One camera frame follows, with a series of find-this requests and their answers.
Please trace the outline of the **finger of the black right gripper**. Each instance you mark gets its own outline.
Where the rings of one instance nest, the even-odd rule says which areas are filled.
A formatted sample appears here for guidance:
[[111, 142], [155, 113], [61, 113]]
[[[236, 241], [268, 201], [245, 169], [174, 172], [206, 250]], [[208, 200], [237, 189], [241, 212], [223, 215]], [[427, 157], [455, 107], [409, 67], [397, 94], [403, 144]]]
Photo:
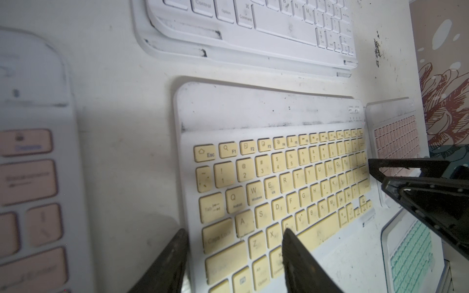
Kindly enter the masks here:
[[469, 182], [386, 177], [381, 189], [465, 259], [469, 258]]
[[382, 168], [419, 169], [421, 172], [420, 177], [441, 178], [449, 165], [449, 161], [437, 158], [368, 160], [370, 175], [380, 183], [383, 183], [386, 178], [391, 177], [391, 175], [385, 175], [381, 172]]

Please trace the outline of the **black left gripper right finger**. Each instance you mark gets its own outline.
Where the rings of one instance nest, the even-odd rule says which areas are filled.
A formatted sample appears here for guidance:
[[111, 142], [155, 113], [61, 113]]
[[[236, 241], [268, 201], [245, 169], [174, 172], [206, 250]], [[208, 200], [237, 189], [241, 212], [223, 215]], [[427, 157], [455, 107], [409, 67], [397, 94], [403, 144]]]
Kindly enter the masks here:
[[289, 228], [283, 234], [282, 257], [288, 293], [342, 293]]

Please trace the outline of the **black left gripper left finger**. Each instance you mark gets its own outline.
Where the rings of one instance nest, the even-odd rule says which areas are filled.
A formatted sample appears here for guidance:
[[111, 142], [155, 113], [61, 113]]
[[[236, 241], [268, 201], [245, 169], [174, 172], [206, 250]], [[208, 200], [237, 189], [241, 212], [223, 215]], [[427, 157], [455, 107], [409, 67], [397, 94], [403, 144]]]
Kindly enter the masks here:
[[129, 293], [180, 293], [189, 251], [188, 232], [181, 228]]

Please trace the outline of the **green keyboard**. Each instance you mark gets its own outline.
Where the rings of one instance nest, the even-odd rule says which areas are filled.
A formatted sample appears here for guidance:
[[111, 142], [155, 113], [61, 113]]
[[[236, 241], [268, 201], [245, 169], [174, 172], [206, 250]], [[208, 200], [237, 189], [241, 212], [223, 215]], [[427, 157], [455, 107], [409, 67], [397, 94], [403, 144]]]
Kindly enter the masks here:
[[401, 209], [381, 231], [389, 293], [436, 293], [444, 270], [440, 238]]

